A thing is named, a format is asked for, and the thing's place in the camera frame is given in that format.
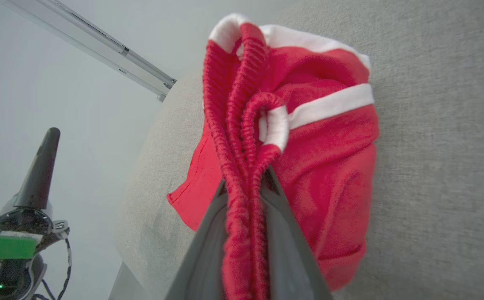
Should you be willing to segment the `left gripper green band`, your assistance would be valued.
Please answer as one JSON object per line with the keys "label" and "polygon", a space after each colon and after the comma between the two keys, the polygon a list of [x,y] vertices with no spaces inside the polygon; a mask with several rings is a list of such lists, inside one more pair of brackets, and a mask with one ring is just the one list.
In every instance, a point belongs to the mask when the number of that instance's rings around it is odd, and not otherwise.
{"label": "left gripper green band", "polygon": [[67,239],[66,220],[53,220],[49,192],[60,130],[45,134],[17,194],[0,212],[0,260],[30,259],[53,243]]}

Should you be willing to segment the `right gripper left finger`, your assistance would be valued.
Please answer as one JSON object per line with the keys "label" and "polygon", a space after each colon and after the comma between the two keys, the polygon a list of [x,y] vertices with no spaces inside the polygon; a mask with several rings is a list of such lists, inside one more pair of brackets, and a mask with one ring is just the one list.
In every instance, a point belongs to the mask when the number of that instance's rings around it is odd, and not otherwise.
{"label": "right gripper left finger", "polygon": [[222,264],[227,201],[222,180],[164,300],[226,300]]}

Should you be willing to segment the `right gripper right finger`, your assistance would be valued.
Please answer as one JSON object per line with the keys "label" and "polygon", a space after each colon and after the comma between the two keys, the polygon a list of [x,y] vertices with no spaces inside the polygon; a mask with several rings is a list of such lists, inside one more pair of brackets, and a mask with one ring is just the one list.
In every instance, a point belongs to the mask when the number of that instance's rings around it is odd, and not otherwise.
{"label": "right gripper right finger", "polygon": [[271,300],[334,300],[272,167],[261,182]]}

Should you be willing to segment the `red white elastic shorts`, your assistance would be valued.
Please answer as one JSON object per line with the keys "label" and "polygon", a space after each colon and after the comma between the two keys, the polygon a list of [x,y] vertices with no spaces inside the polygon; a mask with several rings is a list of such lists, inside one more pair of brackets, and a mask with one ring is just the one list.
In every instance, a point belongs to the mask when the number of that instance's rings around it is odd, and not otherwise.
{"label": "red white elastic shorts", "polygon": [[226,300],[271,300],[260,188],[272,167],[330,292],[366,250],[379,135],[370,60],[338,40],[227,15],[203,63],[203,133],[167,198],[198,230],[219,183],[228,194]]}

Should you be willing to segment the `grey fabric sofa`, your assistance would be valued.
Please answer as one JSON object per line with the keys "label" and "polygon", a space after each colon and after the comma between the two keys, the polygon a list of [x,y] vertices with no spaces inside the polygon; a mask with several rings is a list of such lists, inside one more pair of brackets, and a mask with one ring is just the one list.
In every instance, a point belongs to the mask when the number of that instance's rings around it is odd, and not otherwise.
{"label": "grey fabric sofa", "polygon": [[[334,300],[484,300],[484,0],[301,0],[270,25],[369,57],[379,115],[367,254]],[[164,300],[196,235],[166,195],[202,133],[203,85],[168,93],[120,205],[115,247]]]}

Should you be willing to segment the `grey partition post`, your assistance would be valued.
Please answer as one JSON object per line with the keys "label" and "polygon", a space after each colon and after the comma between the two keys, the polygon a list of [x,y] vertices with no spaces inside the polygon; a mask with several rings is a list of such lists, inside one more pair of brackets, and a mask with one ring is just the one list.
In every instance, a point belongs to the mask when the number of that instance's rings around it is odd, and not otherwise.
{"label": "grey partition post", "polygon": [[0,0],[0,4],[152,91],[160,102],[177,82],[61,0]]}

